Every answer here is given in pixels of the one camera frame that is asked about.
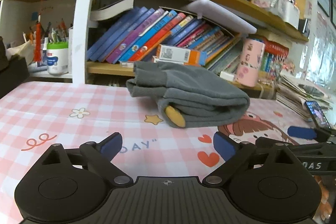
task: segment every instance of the white flower print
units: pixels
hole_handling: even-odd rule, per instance
[[[70,117],[77,117],[78,119],[82,119],[84,115],[89,115],[90,112],[85,111],[85,108],[82,107],[80,109],[73,109],[73,113],[70,114]]]

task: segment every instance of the red book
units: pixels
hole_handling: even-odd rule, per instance
[[[274,41],[269,41],[267,39],[264,39],[264,43],[265,43],[265,52],[268,52],[270,54],[274,54],[274,55],[284,55],[284,56],[288,56],[289,53],[289,48],[274,42]]]
[[[197,40],[197,37],[201,33],[205,32],[209,28],[210,28],[209,24],[202,25],[201,27],[199,27],[198,29],[196,29],[196,31],[194,31],[191,35],[189,35],[185,40],[183,40],[177,46],[180,47],[180,48],[185,47],[185,46],[190,46],[193,42],[195,42]]]
[[[171,21],[169,21],[160,31],[158,31],[150,40],[148,40],[139,50],[137,50],[128,61],[141,60],[145,55],[151,52],[172,28],[179,24],[185,18],[184,13],[179,13]]]

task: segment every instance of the stack of papers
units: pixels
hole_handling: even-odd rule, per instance
[[[281,77],[282,82],[278,86],[277,101],[298,113],[305,121],[311,121],[310,114],[305,107],[306,101],[317,101],[323,112],[332,109],[330,96],[318,85],[308,80],[297,79],[283,72]],[[318,97],[308,94],[299,87],[299,84],[315,87],[323,93],[323,96]]]

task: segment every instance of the crosshair marking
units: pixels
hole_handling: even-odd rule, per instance
[[[170,181],[170,180],[165,180],[164,182],[162,182],[162,183],[164,183],[165,185],[170,185],[170,184],[172,184],[172,183],[174,183],[174,182],[172,182],[172,181]]]

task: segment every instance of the screw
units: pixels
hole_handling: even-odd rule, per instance
[[[129,177],[127,176],[118,176],[114,178],[114,182],[117,184],[126,184],[130,181]]]
[[[209,176],[205,179],[205,181],[209,184],[218,184],[222,182],[222,179],[218,176]]]

